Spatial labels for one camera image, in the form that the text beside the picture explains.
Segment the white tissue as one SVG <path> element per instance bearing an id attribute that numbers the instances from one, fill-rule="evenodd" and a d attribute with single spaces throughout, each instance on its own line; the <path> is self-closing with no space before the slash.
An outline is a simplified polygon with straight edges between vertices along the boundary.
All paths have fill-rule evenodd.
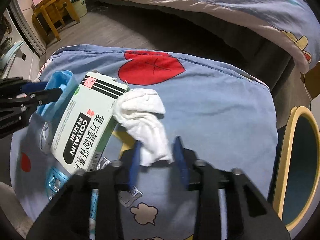
<path id="1" fill-rule="evenodd" d="M 121 95 L 113 108 L 113 117 L 142 146 L 140 165 L 150 167 L 157 161 L 173 163 L 172 150 L 159 116 L 165 107 L 154 89 L 135 88 Z"/>

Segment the yellow rimmed teal trash bin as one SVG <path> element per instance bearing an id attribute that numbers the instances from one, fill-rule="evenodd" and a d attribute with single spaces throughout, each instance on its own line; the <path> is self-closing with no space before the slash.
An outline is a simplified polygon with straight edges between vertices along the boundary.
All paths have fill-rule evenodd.
<path id="1" fill-rule="evenodd" d="M 268 201 L 295 238 L 319 203 L 319 127 L 311 111 L 293 107 L 278 144 Z"/>

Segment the silver blister pack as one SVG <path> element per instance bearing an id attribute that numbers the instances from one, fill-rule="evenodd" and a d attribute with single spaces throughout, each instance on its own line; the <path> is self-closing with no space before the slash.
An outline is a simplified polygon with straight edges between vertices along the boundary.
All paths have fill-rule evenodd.
<path id="1" fill-rule="evenodd" d="M 122 177 L 121 173 L 118 173 L 118 177 L 116 178 L 117 188 L 121 189 L 121 191 L 118 191 L 118 199 L 122 206 L 128 208 L 137 199 L 141 198 L 143 193 L 135 186 L 128 186 L 123 182 Z"/>

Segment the green white medicine box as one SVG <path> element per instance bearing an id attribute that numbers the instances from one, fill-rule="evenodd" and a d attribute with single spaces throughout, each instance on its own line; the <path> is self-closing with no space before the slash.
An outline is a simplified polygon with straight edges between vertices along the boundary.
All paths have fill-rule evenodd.
<path id="1" fill-rule="evenodd" d="M 126 83 L 98 72 L 87 73 L 69 101 L 57 127 L 51 153 L 69 173 L 94 171 L 117 125 L 113 117 Z"/>

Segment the teal blister pack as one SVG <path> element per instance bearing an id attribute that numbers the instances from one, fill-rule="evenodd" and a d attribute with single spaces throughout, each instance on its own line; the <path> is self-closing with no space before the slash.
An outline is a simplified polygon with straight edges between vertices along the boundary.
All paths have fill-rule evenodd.
<path id="1" fill-rule="evenodd" d="M 62 166 L 51 166 L 47 172 L 45 189 L 49 200 L 61 190 L 71 175 Z"/>

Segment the wooden stool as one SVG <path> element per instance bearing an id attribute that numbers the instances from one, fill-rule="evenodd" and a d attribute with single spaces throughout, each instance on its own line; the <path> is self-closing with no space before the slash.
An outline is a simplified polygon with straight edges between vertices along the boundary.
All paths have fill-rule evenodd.
<path id="1" fill-rule="evenodd" d="M 60 22 L 61 27 L 66 24 L 63 18 L 69 15 L 71 20 L 80 23 L 80 17 L 76 13 L 71 0 L 42 0 L 33 7 L 31 21 L 45 44 L 49 44 L 51 36 L 58 41 L 61 40 L 60 34 L 55 24 Z"/>

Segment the white storage bucket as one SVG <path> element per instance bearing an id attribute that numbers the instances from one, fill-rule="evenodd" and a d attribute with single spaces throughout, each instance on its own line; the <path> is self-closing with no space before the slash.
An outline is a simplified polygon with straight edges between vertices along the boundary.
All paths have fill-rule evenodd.
<path id="1" fill-rule="evenodd" d="M 82 18 L 87 14 L 87 6 L 85 0 L 70 0 L 77 16 Z"/>

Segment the dark grey bed skirt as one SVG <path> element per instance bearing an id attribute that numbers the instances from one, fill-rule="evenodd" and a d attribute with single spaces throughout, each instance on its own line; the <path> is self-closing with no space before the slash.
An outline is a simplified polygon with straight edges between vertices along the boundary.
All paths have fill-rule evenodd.
<path id="1" fill-rule="evenodd" d="M 292 56 L 248 28 L 199 12 L 112 0 L 86 0 L 91 44 L 186 53 L 225 62 L 270 88 L 282 127 L 295 106 L 308 106 Z"/>

